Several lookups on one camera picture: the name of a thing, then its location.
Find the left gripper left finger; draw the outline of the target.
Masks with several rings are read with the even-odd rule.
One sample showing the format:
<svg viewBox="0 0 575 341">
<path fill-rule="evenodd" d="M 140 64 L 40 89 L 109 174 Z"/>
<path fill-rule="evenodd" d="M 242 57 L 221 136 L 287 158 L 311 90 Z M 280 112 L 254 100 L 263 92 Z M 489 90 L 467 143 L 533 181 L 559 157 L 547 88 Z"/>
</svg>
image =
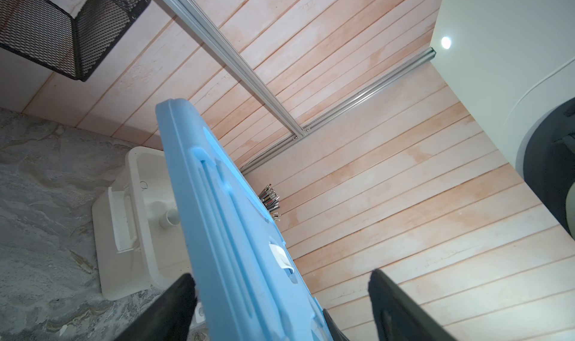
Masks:
<svg viewBox="0 0 575 341">
<path fill-rule="evenodd" d="M 196 306 L 196 283 L 184 274 L 115 339 L 187 340 Z"/>
</svg>

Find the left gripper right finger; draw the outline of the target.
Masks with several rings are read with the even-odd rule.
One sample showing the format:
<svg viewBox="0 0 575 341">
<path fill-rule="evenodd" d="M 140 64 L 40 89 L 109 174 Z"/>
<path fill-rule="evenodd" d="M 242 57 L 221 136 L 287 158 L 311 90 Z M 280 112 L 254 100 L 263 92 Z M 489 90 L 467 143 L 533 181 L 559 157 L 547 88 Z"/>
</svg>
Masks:
<svg viewBox="0 0 575 341">
<path fill-rule="evenodd" d="M 380 269 L 371 272 L 368 294 L 380 340 L 455 341 Z"/>
</svg>

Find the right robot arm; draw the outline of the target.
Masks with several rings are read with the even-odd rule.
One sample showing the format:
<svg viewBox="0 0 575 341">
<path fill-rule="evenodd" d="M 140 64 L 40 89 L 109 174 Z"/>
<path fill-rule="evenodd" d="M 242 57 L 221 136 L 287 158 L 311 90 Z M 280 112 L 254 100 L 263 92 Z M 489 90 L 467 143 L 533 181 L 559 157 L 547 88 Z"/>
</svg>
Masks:
<svg viewBox="0 0 575 341">
<path fill-rule="evenodd" d="M 560 225 L 574 236 L 574 99 L 550 111 L 531 133 L 523 178 Z"/>
</svg>

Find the blue plastic bin lid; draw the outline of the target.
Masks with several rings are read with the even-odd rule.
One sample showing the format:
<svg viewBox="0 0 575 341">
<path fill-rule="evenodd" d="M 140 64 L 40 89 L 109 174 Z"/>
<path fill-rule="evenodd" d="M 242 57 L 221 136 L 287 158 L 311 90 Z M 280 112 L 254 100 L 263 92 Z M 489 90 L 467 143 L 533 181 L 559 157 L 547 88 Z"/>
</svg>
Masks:
<svg viewBox="0 0 575 341">
<path fill-rule="evenodd" d="M 157 122 L 212 340 L 330 340 L 268 210 L 189 101 Z"/>
</svg>

